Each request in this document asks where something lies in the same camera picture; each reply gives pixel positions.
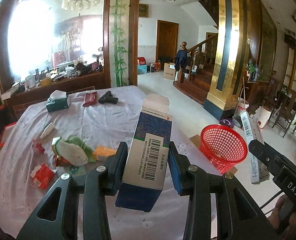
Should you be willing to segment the brown red snack wrapper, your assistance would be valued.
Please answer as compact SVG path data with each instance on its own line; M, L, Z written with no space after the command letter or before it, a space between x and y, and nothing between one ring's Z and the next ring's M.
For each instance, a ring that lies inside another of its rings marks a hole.
M69 161L56 154L53 155L53 163L55 167L66 167L72 165Z

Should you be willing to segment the red plastic mesh basket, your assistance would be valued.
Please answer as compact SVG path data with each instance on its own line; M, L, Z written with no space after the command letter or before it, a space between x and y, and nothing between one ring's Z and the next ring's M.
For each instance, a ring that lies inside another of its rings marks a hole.
M199 150L221 174L241 163L248 154L245 140L232 128L223 125L203 128Z

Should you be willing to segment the blue white medicine box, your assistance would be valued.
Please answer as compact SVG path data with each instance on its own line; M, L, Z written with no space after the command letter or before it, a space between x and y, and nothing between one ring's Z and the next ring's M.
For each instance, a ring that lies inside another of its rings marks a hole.
M165 180L172 116L167 97L145 97L128 153L115 206L150 212Z

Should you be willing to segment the orange cardboard box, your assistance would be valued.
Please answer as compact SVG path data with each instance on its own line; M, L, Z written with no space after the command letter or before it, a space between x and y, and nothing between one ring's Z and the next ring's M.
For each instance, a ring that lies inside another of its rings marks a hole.
M117 150L115 148L98 146L92 153L92 156L96 161L105 161L109 156L115 155L116 152Z

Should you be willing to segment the white spray bottle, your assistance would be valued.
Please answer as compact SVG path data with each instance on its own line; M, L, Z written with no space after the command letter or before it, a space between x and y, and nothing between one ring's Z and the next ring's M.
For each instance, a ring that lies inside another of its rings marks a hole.
M46 138L53 130L54 130L55 126L54 124L51 122L41 133L40 135L40 139L44 139Z

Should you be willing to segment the crumpled red pink wrapper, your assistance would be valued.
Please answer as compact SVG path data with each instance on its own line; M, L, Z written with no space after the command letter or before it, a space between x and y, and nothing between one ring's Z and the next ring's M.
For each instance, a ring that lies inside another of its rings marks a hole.
M44 147L42 146L42 139L33 139L32 140L32 150L34 154L43 154L45 152Z

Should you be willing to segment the white green towel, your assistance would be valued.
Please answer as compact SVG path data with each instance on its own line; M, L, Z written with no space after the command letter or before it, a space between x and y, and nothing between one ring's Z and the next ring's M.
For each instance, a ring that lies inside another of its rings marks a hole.
M54 137L51 148L54 155L60 155L69 161L72 166L83 166L96 162L92 156L94 150L76 136L69 137L67 140L61 137Z

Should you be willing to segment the green tissue box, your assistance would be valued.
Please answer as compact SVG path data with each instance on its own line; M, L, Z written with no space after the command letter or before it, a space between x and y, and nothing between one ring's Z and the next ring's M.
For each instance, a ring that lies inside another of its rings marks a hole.
M46 108L48 113L60 111L70 106L70 99L66 92L55 90L47 100Z

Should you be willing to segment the gold black pillar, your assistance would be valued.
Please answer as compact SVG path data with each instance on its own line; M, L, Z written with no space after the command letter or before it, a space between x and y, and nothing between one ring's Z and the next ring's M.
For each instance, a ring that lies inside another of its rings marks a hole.
M218 0L215 65L204 109L217 120L234 115L249 56L249 0Z

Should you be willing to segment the wooden dining chair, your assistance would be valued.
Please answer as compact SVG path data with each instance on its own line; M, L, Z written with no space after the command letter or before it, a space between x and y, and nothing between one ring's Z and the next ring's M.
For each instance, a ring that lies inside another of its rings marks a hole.
M296 115L296 91L290 89L272 126L277 126L283 132L283 138L287 134Z

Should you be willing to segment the teal cartoon tissue pack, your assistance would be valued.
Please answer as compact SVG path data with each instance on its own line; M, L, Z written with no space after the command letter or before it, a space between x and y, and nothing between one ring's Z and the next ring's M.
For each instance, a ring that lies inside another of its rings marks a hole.
M73 176L82 176L87 173L84 166L70 166L67 171Z

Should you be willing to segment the brown wooden door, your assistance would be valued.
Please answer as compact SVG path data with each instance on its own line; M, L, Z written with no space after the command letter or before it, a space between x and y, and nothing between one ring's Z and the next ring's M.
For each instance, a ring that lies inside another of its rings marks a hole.
M156 61L167 57L174 59L178 45L179 24L157 20L156 29Z

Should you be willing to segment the torn red cardboard box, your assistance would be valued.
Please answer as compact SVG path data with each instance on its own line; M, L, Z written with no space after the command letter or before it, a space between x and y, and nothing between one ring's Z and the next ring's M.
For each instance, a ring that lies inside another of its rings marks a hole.
M57 170L50 168L47 164L42 163L36 166L30 173L32 182L39 189L46 189L49 182L53 179Z

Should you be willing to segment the brown cardboard box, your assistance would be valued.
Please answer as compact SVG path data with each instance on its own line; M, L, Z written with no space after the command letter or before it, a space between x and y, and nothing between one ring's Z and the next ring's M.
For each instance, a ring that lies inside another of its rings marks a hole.
M175 80L175 75L176 75L176 70L175 70L175 67L174 67L174 63L164 63L163 78L174 81Z

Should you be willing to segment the bamboo painted panel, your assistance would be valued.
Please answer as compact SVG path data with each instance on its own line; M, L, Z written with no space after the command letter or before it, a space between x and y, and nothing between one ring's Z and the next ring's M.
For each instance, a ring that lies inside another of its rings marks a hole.
M110 0L109 62L112 87L128 85L128 27L130 0Z

